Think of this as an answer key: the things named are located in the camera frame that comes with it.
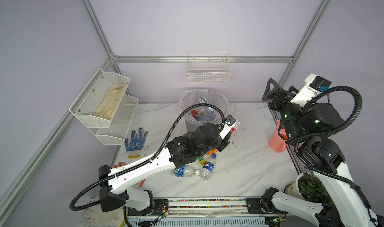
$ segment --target bottle cap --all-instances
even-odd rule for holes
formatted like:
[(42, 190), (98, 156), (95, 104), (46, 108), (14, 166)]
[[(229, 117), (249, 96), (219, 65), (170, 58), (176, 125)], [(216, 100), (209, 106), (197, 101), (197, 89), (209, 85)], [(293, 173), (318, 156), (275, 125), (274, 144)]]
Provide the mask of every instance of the bottle cap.
[(214, 154), (214, 153), (216, 153), (216, 152), (217, 152), (217, 149), (212, 149), (211, 151), (209, 151), (209, 152), (207, 153), (207, 155)]

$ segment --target work glove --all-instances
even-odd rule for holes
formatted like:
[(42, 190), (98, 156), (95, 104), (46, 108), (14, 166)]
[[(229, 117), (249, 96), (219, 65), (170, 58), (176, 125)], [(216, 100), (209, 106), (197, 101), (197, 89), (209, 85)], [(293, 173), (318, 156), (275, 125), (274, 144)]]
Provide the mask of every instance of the work glove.
[(140, 157), (140, 150), (144, 147), (148, 131), (146, 131), (143, 136), (143, 129), (139, 128), (139, 133), (135, 134), (136, 131), (133, 130), (131, 134), (131, 143), (129, 143), (129, 139), (125, 139), (125, 150), (128, 152), (128, 158), (130, 159)]

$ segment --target water bottle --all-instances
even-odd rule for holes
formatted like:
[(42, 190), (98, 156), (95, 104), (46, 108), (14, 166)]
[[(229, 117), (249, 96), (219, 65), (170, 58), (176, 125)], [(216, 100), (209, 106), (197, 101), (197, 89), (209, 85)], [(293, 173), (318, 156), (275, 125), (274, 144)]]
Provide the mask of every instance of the water bottle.
[(175, 175), (176, 177), (192, 177), (194, 175), (199, 176), (200, 170), (194, 169), (191, 166), (183, 165), (178, 168), (175, 168), (172, 170), (172, 175)]
[(197, 161), (198, 161), (201, 165), (205, 164), (205, 160), (204, 160), (203, 157), (198, 157), (198, 158), (197, 158)]
[(204, 167), (200, 170), (200, 177), (208, 179), (216, 164), (216, 154), (208, 155), (205, 159)]

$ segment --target beige cloth glove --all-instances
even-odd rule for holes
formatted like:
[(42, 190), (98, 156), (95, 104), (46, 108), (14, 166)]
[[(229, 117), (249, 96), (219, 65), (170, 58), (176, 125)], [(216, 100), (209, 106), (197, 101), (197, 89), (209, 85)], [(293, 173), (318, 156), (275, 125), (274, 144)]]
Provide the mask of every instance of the beige cloth glove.
[[(95, 197), (95, 201), (100, 199), (99, 196)], [(103, 212), (101, 205), (97, 204), (89, 207), (83, 213), (83, 220), (81, 221), (85, 226), (98, 226), (108, 227), (111, 225), (120, 226), (124, 220), (122, 207), (109, 212)]]
[(126, 87), (127, 84), (123, 84), (110, 88), (105, 93), (103, 101), (97, 107), (93, 115), (99, 118), (112, 120), (112, 116), (118, 108), (119, 101), (123, 96)]

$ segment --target wire basket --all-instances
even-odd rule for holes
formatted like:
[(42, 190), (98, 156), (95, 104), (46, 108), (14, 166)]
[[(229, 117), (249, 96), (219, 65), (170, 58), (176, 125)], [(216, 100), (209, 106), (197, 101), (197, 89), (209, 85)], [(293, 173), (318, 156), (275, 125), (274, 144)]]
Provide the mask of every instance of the wire basket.
[(188, 52), (187, 82), (228, 83), (231, 78), (228, 58), (228, 52)]
[[(127, 84), (127, 86), (124, 89), (124, 92), (126, 92), (129, 81), (130, 81), (130, 78), (122, 76), (120, 74), (116, 74), (113, 72), (103, 72), (102, 69), (100, 70), (102, 71), (102, 75), (96, 81), (96, 83), (92, 87), (92, 90), (89, 91), (88, 95), (85, 97), (84, 101), (80, 104), (79, 108), (77, 108), (75, 113), (71, 111), (72, 105), (74, 105), (75, 102), (70, 107), (71, 113), (87, 128), (109, 128), (110, 127), (110, 124), (112, 123), (118, 108), (115, 109), (111, 120), (94, 116), (94, 113), (97, 107), (103, 101), (105, 93), (111, 87)], [(117, 106), (120, 105), (122, 98), (123, 96), (118, 101)]]
[(120, 106), (109, 128), (99, 128), (95, 136), (104, 145), (120, 145), (124, 143), (139, 99), (124, 94)]

